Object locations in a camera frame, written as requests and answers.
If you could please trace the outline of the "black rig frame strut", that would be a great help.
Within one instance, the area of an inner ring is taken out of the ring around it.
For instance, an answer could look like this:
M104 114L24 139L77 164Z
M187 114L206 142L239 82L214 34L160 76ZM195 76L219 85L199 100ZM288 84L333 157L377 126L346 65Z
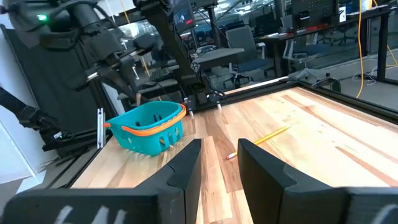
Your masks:
M202 70L194 72L191 69L193 59L183 43L180 32L177 32L174 26L170 0L133 0L133 3L141 15L157 29L167 53L178 63L179 68L174 70L171 76L177 81L184 96L194 95L198 106L213 103L206 95L218 90L212 87Z

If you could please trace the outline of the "aluminium extrusion bar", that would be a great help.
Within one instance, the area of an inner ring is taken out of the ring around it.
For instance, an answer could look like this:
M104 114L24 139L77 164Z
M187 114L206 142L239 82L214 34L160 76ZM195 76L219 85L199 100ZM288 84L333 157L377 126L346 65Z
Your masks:
M104 111L103 108L97 109L97 149L102 149L106 142L106 133L104 128Z

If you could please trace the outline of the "grey flat board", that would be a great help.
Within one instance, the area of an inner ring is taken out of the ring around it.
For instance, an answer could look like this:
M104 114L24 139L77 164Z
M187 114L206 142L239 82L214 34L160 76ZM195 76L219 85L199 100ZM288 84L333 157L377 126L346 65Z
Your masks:
M236 63L239 60L239 54L243 53L242 48L217 49L198 56L191 62L191 69L194 72L208 68Z

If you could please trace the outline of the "grey office chair blue seat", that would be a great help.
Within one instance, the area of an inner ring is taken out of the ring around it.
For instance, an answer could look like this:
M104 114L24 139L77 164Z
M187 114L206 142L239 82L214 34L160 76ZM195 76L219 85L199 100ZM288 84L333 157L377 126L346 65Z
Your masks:
M270 70L271 67L267 67L266 45L262 42L255 43L249 26L227 30L226 38L230 48L241 48L244 51L237 54L238 59L236 62L229 63L231 78L223 82L224 88L226 88L227 82L231 82L235 88L240 88L241 79L247 79L249 82L253 82L254 79L245 76L245 72L261 69L263 70L264 77L268 77L267 71Z

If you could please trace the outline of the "black clamp with white leg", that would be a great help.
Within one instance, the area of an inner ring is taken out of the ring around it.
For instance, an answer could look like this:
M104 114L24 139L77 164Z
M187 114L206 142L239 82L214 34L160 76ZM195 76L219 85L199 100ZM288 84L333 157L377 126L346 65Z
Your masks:
M194 111L196 109L196 99L194 95L189 95L186 98L184 98L184 105L187 109L187 112L189 113L191 119L194 119Z
M207 94L206 97L210 102L216 103L216 106L220 111L222 110L220 99L224 97L224 93L219 91L212 91L211 93Z

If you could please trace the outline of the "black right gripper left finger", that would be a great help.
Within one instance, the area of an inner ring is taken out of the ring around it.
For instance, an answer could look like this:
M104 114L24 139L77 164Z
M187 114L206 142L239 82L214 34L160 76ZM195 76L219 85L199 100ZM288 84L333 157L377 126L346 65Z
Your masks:
M195 224L201 140L127 189L40 189L15 195L0 224Z

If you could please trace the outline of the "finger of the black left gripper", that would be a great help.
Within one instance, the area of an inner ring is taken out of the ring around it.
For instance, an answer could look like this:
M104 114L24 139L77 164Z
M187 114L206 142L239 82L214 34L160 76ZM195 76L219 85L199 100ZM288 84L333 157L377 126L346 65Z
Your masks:
M134 95L138 94L137 85L136 85L136 76L133 70L134 59L128 57L122 61L121 64L121 72L123 77L127 80L129 87L131 88Z
M123 77L121 72L121 64L119 70L107 65L98 65L96 67L98 78L101 82L109 85L121 93L124 93L128 98L135 100L136 96L129 87L127 80Z

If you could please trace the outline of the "long black desk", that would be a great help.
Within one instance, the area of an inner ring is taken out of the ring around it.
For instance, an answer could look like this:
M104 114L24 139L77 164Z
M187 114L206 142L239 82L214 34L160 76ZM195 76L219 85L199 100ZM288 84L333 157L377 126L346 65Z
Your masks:
M387 57L387 33L388 33L388 20L389 14L391 12L398 11L398 6L383 6L377 9L372 9L370 11L359 13L357 16L352 16L351 19L340 22L338 24L332 25L318 30L311 30L311 31L300 31L298 34L296 33L288 33L283 35L276 35L271 37L270 35L264 35L261 37L256 37L254 40L256 43L265 43L271 44L274 50L274 72L277 78L284 77L288 75L288 63L285 62L285 59L282 58L282 52L280 48L282 44L289 39L296 39L301 36L314 34L321 31L327 31L330 29L337 29L338 27L342 27L348 24L355 24L357 23L358 26L365 25L370 19L379 17L379 43L378 43L378 57L377 57L377 65L378 65L378 72L377 72L377 79L379 81L384 81L386 79L386 57Z

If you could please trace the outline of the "white bar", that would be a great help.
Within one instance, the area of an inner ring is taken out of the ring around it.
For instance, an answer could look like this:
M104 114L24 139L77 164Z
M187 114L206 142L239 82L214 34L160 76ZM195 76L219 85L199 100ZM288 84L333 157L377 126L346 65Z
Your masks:
M253 84L253 85L237 88L235 90L229 90L229 91L225 92L225 95L230 95L230 94L238 93L238 92L241 92L241 91L244 91L244 90L249 90L249 89L252 89L252 88L257 88L257 87L261 87L261 86L270 85L271 83L279 83L281 81L286 81L288 78L289 78L288 76L275 78L275 79L272 79L272 80L268 80L268 81L256 83L256 84Z

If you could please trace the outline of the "black pegboard panel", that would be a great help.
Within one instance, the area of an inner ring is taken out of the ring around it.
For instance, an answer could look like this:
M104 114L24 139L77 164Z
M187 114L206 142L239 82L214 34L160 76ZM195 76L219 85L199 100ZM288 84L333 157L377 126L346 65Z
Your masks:
M292 0L294 30L339 22L338 0Z

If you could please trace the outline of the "dark stand back panel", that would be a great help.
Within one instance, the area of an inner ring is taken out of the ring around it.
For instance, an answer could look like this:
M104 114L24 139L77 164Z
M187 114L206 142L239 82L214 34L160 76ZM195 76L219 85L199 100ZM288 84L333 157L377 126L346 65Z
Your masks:
M84 83L88 67L83 46L65 52L51 52L43 47L28 49L14 29L0 24L6 45L22 70L22 76L37 106L30 106L0 87L0 106L17 118L19 124L40 134L43 151L80 148L97 142L97 110L113 118L116 109L99 81Z

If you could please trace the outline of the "small display screen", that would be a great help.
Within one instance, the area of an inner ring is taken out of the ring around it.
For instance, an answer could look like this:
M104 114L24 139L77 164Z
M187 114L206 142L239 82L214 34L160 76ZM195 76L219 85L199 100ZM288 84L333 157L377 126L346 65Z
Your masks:
M195 27L191 0L170 0L172 19L177 32Z

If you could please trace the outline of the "white office chair blue seat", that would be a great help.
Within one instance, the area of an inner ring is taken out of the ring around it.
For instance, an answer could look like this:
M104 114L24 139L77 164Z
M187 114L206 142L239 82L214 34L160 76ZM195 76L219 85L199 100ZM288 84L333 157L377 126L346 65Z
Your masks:
M307 45L305 37L299 37L297 40L289 39L286 40L285 43L286 45L282 58L290 62L304 64L304 68L301 71L291 75L292 78L297 80L308 80L312 77L318 81L322 73L324 73L325 76L327 75L326 71L323 71L322 69L309 68L307 65L307 63L315 60L321 53L328 50L328 46L326 44Z

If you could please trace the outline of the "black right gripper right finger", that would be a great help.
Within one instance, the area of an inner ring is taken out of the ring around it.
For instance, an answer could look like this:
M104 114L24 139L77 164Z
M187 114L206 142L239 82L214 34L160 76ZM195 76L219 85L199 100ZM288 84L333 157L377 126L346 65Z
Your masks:
M247 139L238 166L254 224L398 224L398 187L331 187Z

